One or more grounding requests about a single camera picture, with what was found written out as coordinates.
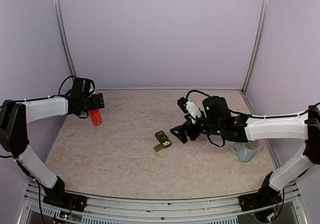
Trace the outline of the red pill bottle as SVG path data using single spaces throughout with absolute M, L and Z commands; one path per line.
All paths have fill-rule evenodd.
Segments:
M 99 126 L 102 124 L 102 117 L 101 117 L 101 113 L 100 113 L 100 110 L 97 109 L 97 110 L 90 110 L 89 111 L 89 115 L 91 117 L 91 120 L 92 120 L 92 123 L 93 125 L 95 126 Z

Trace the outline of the green weekly pill organizer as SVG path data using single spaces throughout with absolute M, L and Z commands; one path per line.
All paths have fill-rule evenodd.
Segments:
M 159 144 L 153 147 L 155 152 L 159 152 L 160 150 L 166 149 L 172 145 L 172 142 L 162 130 L 156 132 L 155 137 L 159 142 Z

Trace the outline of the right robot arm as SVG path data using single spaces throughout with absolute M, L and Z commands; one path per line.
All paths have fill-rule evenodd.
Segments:
M 199 135 L 219 136 L 223 142 L 248 143 L 261 139 L 300 139 L 304 141 L 294 156 L 264 179 L 256 194 L 256 202 L 266 206 L 289 182 L 319 164 L 319 120 L 316 105 L 289 115 L 257 116 L 234 112 L 225 98 L 209 96 L 202 101 L 204 110 L 185 97 L 177 101 L 185 114 L 185 123 L 170 130 L 182 143 L 196 140 Z

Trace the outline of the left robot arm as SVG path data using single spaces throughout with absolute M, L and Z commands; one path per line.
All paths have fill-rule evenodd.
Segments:
M 70 195 L 59 185 L 63 181 L 54 174 L 33 150 L 28 137 L 30 124 L 50 118 L 74 115 L 79 119 L 87 119 L 91 112 L 105 107 L 102 93 L 96 91 L 93 80 L 69 76 L 71 88 L 62 93 L 47 97 L 5 100 L 1 104 L 0 113 L 0 144 L 31 178 L 46 189 L 51 190 L 50 197 L 59 206 L 70 201 Z

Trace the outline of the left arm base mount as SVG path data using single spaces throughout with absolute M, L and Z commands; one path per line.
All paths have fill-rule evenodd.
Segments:
M 87 197 L 66 192 L 64 181 L 58 179 L 52 188 L 44 187 L 43 202 L 71 211 L 84 212 Z

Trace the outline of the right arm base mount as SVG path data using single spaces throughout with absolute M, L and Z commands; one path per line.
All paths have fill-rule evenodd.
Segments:
M 254 193 L 240 195 L 238 199 L 242 211 L 271 206 L 283 200 L 280 191 L 276 191 L 270 186 L 261 187 Z

